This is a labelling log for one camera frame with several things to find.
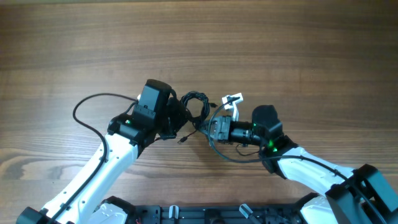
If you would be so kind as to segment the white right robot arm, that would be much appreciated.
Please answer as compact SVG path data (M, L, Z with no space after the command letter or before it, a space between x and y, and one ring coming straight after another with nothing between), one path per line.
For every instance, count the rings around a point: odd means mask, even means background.
M215 142L259 148L256 162L270 173L313 190L299 204L305 223L397 223L397 193L372 165L339 166L307 152L282 130L272 105L252 112L252 121L235 121L214 114L199 126L210 146Z

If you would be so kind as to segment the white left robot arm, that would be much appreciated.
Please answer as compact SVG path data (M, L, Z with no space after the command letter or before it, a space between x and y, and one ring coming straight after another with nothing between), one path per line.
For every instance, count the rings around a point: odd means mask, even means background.
M132 108L114 117L101 145L76 177L40 210L26 207L17 223L87 223L116 179L159 139L173 139L179 107L172 87L149 79Z

